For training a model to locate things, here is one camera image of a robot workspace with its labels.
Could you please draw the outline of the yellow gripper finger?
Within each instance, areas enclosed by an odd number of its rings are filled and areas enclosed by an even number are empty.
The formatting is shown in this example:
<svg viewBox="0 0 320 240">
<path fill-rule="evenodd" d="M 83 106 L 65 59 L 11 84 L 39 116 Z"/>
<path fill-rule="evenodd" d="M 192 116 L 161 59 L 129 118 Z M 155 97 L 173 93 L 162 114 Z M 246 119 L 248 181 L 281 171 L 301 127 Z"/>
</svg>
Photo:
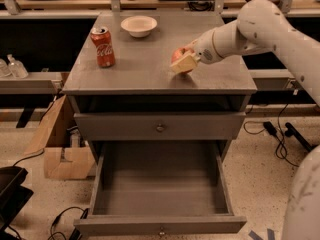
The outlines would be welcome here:
<svg viewBox="0 0 320 240">
<path fill-rule="evenodd" d="M 192 41 L 192 42 L 188 43 L 187 45 L 185 45 L 184 48 L 186 50 L 194 50 L 196 43 L 197 43 L 197 41 Z"/>
<path fill-rule="evenodd" d="M 186 52 L 172 58 L 170 68 L 177 74 L 192 71 L 197 67 L 200 58 L 195 53 Z"/>
</svg>

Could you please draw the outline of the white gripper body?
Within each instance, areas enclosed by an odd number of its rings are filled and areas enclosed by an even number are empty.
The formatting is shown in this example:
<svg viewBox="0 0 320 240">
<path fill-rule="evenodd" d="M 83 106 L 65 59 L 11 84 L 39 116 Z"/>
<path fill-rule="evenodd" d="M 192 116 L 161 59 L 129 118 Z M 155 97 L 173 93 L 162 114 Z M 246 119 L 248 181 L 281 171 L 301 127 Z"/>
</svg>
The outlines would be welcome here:
<svg viewBox="0 0 320 240">
<path fill-rule="evenodd" d="M 204 64 L 213 64 L 220 61 L 213 43 L 214 30 L 203 33 L 195 42 L 194 51 L 199 61 Z"/>
</svg>

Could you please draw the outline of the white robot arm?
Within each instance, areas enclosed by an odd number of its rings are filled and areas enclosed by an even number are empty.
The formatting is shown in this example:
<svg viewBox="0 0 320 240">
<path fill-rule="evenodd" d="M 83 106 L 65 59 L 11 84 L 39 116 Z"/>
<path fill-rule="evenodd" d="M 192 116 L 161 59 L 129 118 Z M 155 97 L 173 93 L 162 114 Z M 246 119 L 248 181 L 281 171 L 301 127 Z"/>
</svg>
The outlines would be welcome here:
<svg viewBox="0 0 320 240">
<path fill-rule="evenodd" d="M 320 105 L 320 43 L 295 29 L 268 0 L 252 0 L 236 20 L 215 27 L 171 59 L 176 73 L 189 72 L 202 62 L 212 64 L 231 55 L 271 52 L 311 98 Z M 320 146 L 300 164 L 287 203 L 282 240 L 320 240 Z"/>
</svg>

